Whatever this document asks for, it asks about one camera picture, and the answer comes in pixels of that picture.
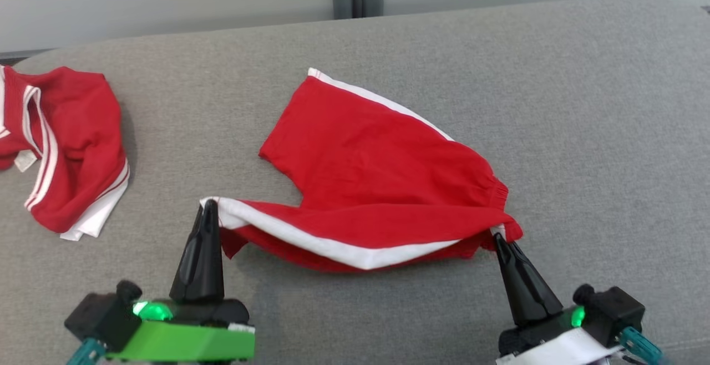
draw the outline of couch cushion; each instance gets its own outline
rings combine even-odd
[[[106,75],[132,176],[98,239],[62,241],[22,206],[36,165],[0,175],[0,363],[65,362],[63,320],[126,277],[170,289],[198,199],[297,204],[258,149],[317,67],[430,120],[510,188],[520,246],[563,304],[584,282],[647,307],[677,363],[710,357],[710,17],[655,0],[526,4],[120,39],[25,73]],[[493,363],[512,326],[495,256],[322,274],[247,246],[226,292],[257,327],[255,363]]]

